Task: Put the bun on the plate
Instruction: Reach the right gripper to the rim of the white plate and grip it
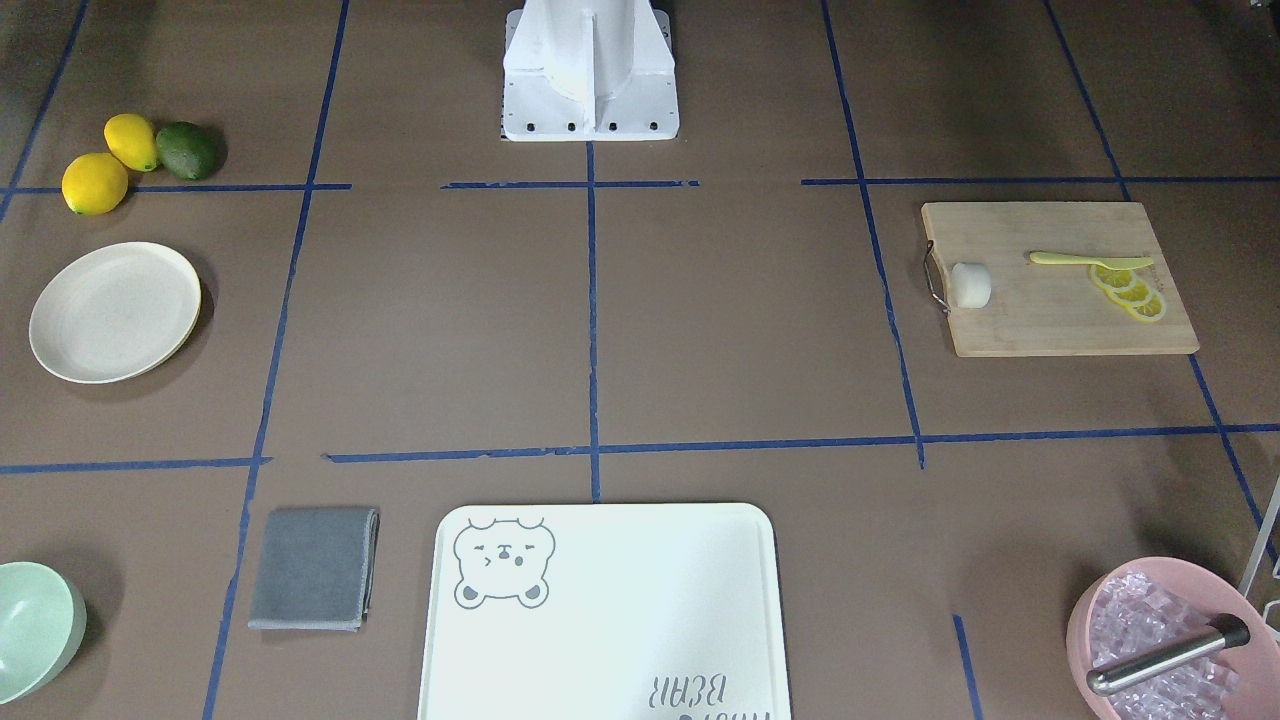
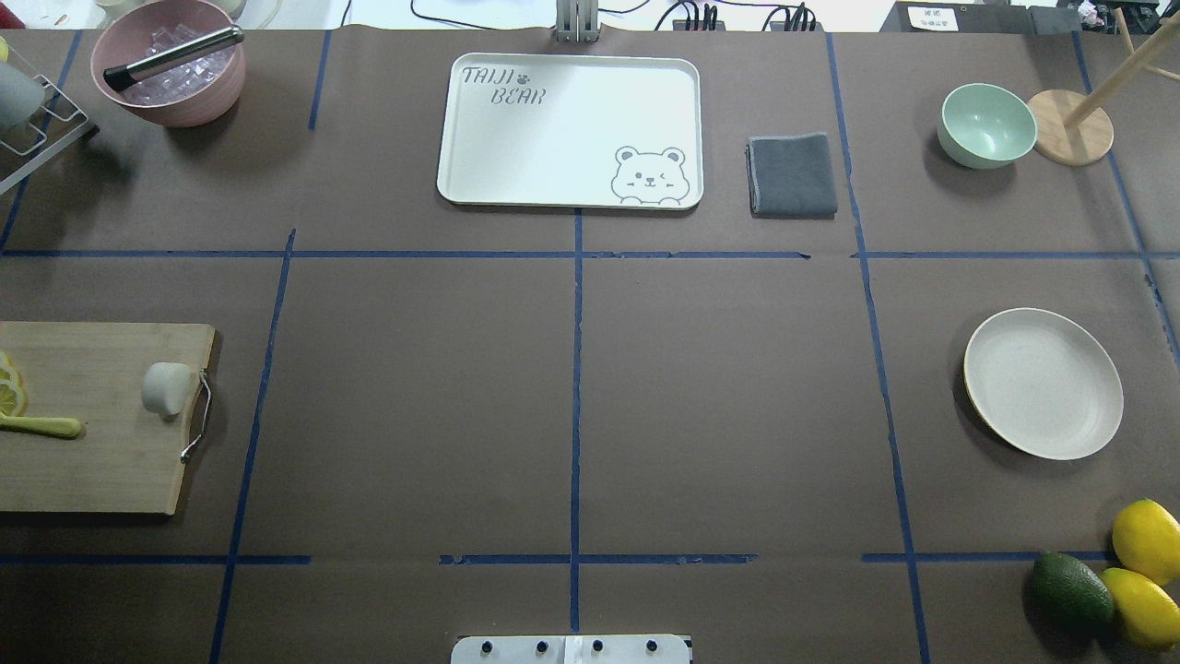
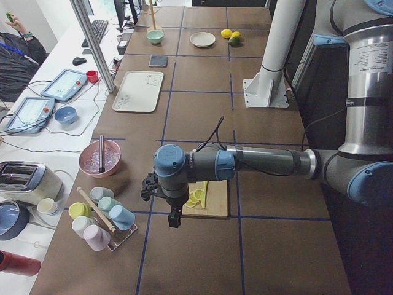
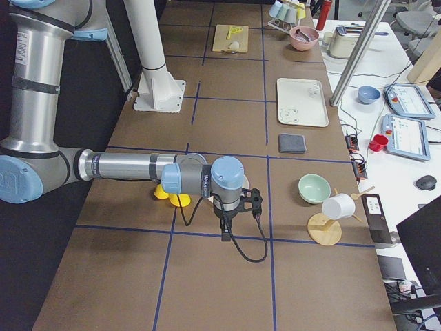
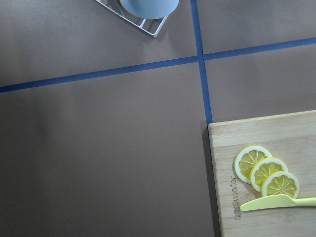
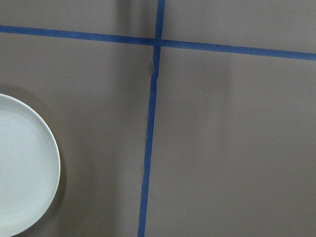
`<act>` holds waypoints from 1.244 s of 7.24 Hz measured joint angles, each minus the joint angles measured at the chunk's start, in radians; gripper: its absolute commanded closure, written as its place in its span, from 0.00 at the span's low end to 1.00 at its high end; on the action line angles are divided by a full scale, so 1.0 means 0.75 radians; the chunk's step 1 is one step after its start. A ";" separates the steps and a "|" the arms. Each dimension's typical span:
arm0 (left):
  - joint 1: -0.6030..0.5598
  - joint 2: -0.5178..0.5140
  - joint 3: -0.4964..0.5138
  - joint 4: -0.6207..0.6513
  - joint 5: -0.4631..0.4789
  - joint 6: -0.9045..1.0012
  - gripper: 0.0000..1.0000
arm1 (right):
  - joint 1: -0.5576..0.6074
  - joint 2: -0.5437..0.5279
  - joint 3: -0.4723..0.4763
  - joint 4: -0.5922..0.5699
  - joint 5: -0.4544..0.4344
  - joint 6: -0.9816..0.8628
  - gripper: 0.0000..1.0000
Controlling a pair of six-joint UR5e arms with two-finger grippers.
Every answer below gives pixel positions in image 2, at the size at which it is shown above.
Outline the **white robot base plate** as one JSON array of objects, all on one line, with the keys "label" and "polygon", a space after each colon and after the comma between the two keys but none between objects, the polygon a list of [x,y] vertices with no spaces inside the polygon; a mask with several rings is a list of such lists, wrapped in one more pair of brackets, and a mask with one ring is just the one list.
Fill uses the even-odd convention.
[{"label": "white robot base plate", "polygon": [[451,663],[691,663],[682,635],[472,635]]}]

